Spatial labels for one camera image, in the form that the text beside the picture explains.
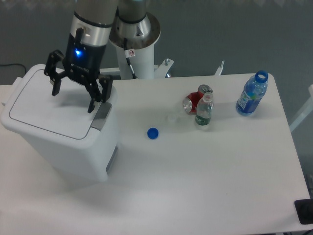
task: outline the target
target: plastic bottle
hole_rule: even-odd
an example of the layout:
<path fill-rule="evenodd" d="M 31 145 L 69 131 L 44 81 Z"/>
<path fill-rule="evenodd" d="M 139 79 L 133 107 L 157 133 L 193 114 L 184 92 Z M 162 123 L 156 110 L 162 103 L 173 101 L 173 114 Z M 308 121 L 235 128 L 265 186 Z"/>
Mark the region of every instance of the plastic bottle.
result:
<path fill-rule="evenodd" d="M 244 90 L 237 101 L 237 112 L 243 116 L 253 114 L 268 87 L 268 73 L 258 71 L 245 84 Z"/>
<path fill-rule="evenodd" d="M 206 126 L 210 123 L 213 111 L 213 94 L 206 92 L 197 104 L 196 123 Z"/>

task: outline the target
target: white table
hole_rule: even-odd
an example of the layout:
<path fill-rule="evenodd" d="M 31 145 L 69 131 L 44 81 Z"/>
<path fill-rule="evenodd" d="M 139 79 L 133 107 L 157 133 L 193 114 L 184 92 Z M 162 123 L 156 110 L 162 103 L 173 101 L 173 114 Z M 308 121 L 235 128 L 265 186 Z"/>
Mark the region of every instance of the white table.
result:
<path fill-rule="evenodd" d="M 114 82 L 121 148 L 101 184 L 53 169 L 0 126 L 0 234 L 245 235 L 313 228 L 298 222 L 294 208 L 309 194 L 273 77 L 254 116 L 235 111 L 250 76 Z M 208 131 L 178 111 L 200 84 L 214 93 Z M 1 96 L 8 89 L 0 86 Z M 168 120 L 173 115 L 176 122 Z M 150 127 L 159 129 L 158 139 L 147 138 Z"/>

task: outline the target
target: red soda can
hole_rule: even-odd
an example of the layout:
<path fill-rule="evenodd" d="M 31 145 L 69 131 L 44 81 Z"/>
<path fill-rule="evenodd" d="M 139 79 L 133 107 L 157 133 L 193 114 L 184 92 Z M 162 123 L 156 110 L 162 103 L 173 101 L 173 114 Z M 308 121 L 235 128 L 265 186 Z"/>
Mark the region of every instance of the red soda can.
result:
<path fill-rule="evenodd" d="M 197 92 L 192 92 L 185 97 L 182 102 L 185 112 L 195 114 L 197 112 L 197 104 L 206 92 L 213 92 L 213 90 L 208 85 L 202 84 L 198 87 Z"/>

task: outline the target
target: warning sticker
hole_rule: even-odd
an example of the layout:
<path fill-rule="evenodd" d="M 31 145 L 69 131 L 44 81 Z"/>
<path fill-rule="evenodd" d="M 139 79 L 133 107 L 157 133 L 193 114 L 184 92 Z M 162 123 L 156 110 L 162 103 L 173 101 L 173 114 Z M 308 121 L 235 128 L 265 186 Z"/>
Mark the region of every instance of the warning sticker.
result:
<path fill-rule="evenodd" d="M 125 56 L 126 56 L 126 58 L 134 57 L 135 56 L 135 49 L 126 50 L 125 51 Z"/>

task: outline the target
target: blue led light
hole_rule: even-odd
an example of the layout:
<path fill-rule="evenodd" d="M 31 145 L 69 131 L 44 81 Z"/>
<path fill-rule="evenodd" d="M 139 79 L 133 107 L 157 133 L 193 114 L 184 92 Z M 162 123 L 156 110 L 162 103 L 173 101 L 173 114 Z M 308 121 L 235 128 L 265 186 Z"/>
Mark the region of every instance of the blue led light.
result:
<path fill-rule="evenodd" d="M 83 55 L 83 53 L 78 49 L 75 49 L 75 53 L 76 53 L 78 58 L 80 58 Z"/>

